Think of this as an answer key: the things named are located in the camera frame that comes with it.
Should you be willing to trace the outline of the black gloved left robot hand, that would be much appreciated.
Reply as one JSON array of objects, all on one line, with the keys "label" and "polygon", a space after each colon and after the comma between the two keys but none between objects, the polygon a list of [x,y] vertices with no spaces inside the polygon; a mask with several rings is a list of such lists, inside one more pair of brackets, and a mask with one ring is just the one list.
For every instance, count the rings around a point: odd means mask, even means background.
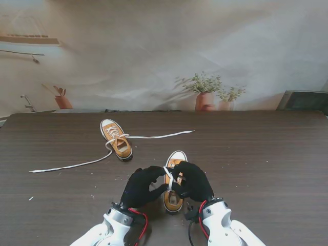
[{"label": "black gloved left robot hand", "polygon": [[125,209],[138,209],[158,199],[168,189],[168,184],[164,183],[152,191],[149,190],[149,187],[151,183],[157,182],[158,177],[165,174],[164,168],[159,166],[138,168],[128,179],[120,199],[120,205]]}]

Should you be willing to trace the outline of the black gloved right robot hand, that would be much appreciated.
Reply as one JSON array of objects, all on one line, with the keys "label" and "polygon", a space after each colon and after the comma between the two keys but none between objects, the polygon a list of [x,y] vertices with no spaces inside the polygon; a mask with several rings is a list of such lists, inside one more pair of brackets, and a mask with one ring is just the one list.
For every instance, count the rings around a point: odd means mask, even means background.
[{"label": "black gloved right robot hand", "polygon": [[214,198],[214,192],[204,171],[197,165],[181,161],[172,169],[172,176],[177,180],[182,173],[185,178],[178,184],[172,183],[172,189],[180,198],[191,198],[196,202],[209,201]]}]

